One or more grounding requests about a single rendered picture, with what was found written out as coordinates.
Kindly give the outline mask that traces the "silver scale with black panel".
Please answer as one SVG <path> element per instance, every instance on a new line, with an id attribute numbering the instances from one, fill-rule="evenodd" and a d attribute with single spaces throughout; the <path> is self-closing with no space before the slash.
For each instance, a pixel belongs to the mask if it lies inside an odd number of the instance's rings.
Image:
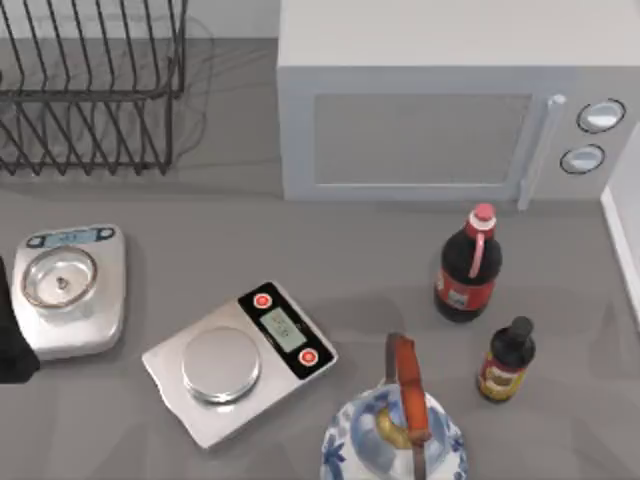
<path id="1" fill-rule="evenodd" d="M 321 329 L 275 281 L 226 302 L 142 356 L 163 403 L 203 450 L 337 360 Z"/>

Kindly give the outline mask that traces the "large dark bottle red cap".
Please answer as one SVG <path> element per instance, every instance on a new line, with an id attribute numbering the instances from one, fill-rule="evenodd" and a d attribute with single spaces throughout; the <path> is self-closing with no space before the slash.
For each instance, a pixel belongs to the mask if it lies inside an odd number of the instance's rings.
<path id="1" fill-rule="evenodd" d="M 495 207 L 479 203 L 441 249 L 434 301 L 451 322 L 462 324 L 476 319 L 490 302 L 503 265 L 496 226 Z"/>

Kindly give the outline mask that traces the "small dark bottle black cap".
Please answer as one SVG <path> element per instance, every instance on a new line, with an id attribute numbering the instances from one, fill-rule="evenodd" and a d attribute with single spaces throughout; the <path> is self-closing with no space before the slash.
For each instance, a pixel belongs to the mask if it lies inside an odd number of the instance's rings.
<path id="1" fill-rule="evenodd" d="M 503 403 L 518 391 L 536 355 L 533 321 L 517 316 L 496 330 L 477 375 L 479 392 L 489 401 Z"/>

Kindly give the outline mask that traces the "silver scale with bowl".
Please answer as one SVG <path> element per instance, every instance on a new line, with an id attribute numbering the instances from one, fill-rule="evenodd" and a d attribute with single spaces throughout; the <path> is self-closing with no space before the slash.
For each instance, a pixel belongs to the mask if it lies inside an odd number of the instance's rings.
<path id="1" fill-rule="evenodd" d="M 16 249 L 12 303 L 42 362 L 111 349 L 124 325 L 126 242 L 108 223 L 43 230 Z"/>

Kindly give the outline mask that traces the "blue and white teapot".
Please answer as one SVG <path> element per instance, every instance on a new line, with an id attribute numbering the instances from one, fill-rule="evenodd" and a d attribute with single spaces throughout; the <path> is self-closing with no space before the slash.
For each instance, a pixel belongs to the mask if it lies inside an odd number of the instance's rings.
<path id="1" fill-rule="evenodd" d="M 469 480 L 461 429 L 423 389 L 409 337 L 387 335 L 383 380 L 332 417 L 319 480 Z"/>

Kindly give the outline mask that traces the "small microwave knob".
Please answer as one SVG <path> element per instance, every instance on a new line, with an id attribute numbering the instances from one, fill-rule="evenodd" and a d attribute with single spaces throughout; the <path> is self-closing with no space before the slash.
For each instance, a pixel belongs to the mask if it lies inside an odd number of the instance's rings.
<path id="1" fill-rule="evenodd" d="M 605 151 L 598 145 L 588 144 L 567 151 L 560 159 L 560 168 L 569 175 L 585 175 L 597 170 L 606 158 Z"/>

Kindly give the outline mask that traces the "large microwave knob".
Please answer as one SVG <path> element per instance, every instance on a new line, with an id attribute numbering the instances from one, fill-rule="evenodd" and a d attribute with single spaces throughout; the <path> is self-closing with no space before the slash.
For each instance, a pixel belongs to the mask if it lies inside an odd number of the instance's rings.
<path id="1" fill-rule="evenodd" d="M 615 128 L 625 117 L 625 105 L 606 99 L 585 105 L 577 115 L 577 126 L 588 134 L 599 134 Z"/>

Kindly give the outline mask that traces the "pale microwave oven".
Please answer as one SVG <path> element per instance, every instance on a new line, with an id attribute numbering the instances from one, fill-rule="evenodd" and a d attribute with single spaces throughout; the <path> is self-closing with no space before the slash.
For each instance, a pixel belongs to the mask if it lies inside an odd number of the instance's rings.
<path id="1" fill-rule="evenodd" d="M 555 94 L 531 202 L 596 199 L 640 138 L 640 0 L 282 0 L 277 92 L 288 200 L 517 205 Z M 583 132 L 606 99 L 624 119 Z M 602 165 L 566 174 L 588 144 Z"/>

